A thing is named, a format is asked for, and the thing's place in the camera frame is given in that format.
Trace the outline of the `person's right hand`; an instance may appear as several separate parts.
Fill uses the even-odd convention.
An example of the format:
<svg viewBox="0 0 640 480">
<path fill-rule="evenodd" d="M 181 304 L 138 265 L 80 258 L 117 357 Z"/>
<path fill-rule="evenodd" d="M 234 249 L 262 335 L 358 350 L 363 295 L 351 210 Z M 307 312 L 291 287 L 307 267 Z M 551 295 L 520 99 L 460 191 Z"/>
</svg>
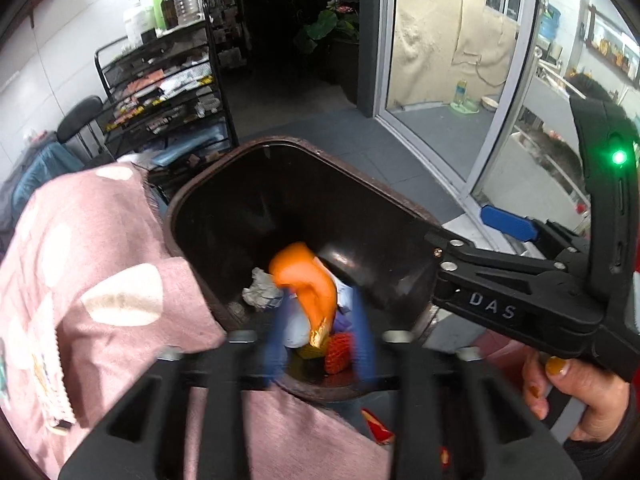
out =
<svg viewBox="0 0 640 480">
<path fill-rule="evenodd" d="M 552 356 L 542 364 L 538 351 L 530 350 L 523 366 L 524 400 L 540 419 L 547 417 L 548 387 L 586 404 L 586 411 L 570 434 L 570 440 L 602 443 L 611 439 L 630 403 L 631 385 L 612 372 L 578 360 Z"/>
</svg>

